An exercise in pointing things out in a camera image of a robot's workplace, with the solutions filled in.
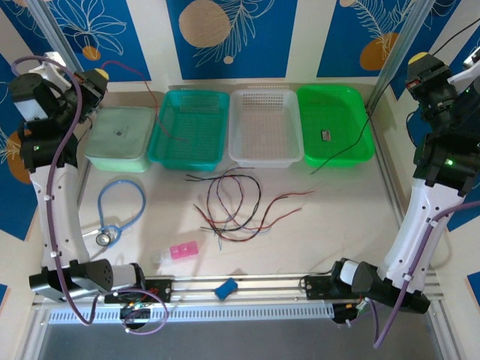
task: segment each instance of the blue stethoscope tubing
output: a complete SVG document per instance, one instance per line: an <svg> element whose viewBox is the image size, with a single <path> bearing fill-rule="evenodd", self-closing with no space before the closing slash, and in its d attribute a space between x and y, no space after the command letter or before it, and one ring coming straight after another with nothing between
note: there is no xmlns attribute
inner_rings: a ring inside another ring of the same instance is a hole
<svg viewBox="0 0 480 360"><path fill-rule="evenodd" d="M133 219L131 219L130 221L128 221L126 224L124 224L122 226L105 225L105 223L104 223L104 211L102 210L102 197L109 189L111 189L114 186L119 185L119 184L132 185L134 188L136 188L139 191L139 193L142 197L142 208L140 209L138 214L136 214L136 216ZM110 184L106 185L102 189L102 191L98 194L98 200L97 200L98 216L100 217L100 229L99 229L99 231L104 232L105 230L113 230L116 234L116 236L112 240L112 242L110 242L110 244L107 245L108 248L111 248L113 245L115 245L120 240L120 238L122 237L123 230L127 229L128 227L131 227L132 225L134 225L140 219L143 212L145 211L146 204L147 204L147 201L146 201L145 193L143 192L142 188L136 182L133 182L131 180L117 180L117 181L111 182Z"/></svg>

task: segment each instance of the metal pole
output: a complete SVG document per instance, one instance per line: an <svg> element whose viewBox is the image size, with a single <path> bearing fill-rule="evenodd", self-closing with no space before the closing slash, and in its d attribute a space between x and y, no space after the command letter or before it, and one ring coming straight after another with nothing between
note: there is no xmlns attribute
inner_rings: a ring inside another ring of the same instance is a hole
<svg viewBox="0 0 480 360"><path fill-rule="evenodd" d="M412 46L412 43L419 33L425 19L427 19L428 14L431 12L435 1L436 0L417 0L412 6L412 10L406 18L405 24L403 24L403 28L398 35L397 41L395 42L385 65L383 65L383 69L380 71L372 95L368 99L367 111L369 114L375 110L375 107L383 95L383 91L397 73L398 68L405 59L405 56Z"/></svg>
<svg viewBox="0 0 480 360"><path fill-rule="evenodd" d="M65 61L67 68L73 72L83 71L75 52L72 50L62 29L56 22L49 5L44 0L25 0L31 15L37 22L52 48L57 51Z"/></svg>

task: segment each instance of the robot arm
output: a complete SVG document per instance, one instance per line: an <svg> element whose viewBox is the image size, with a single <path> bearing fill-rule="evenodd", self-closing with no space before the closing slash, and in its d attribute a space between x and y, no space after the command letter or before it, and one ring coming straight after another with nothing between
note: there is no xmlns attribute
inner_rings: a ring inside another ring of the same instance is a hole
<svg viewBox="0 0 480 360"><path fill-rule="evenodd" d="M427 53L409 62L406 87L421 107L432 133L416 149L412 196L397 238L379 267L342 259L335 281L349 291L393 307L408 281L401 311L425 313L430 302L422 294L425 276L450 217L432 224L438 214L459 206L480 173L480 49L452 76L449 67ZM416 264L427 228L434 226Z"/></svg>
<svg viewBox="0 0 480 360"><path fill-rule="evenodd" d="M82 92L79 122L84 122L101 102L107 90L107 74L102 70L75 73ZM16 108L24 120L19 126L20 156L30 172L43 233L41 273L30 276L36 293L57 302L65 300L57 273L56 257L71 298L108 293L124 287L144 287L145 279L137 264L110 265L108 260L90 261L80 230L77 201L77 139L72 136L56 164L54 154L72 125L77 111L77 93L59 69L43 63L31 73L19 75L9 84ZM46 189L51 167L56 167L51 196ZM52 206L52 228L58 249L50 243L47 202Z"/></svg>

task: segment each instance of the gray floor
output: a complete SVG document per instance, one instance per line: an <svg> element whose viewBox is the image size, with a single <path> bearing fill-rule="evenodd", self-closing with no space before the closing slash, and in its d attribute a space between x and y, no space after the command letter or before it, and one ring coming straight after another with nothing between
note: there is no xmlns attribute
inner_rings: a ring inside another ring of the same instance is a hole
<svg viewBox="0 0 480 360"><path fill-rule="evenodd" d="M383 324L390 309L380 311ZM425 316L401 313L380 350L372 348L373 320L352 328L331 320L171 322L149 336L118 325L50 325L40 359L441 359Z"/></svg>

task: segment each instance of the container lid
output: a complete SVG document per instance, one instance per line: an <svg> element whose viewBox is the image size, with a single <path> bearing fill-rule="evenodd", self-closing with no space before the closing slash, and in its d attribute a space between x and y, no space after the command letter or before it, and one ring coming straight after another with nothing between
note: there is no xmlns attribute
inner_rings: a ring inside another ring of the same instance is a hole
<svg viewBox="0 0 480 360"><path fill-rule="evenodd" d="M89 158L136 159L145 153L155 123L155 111L146 107L106 107L85 146Z"/></svg>

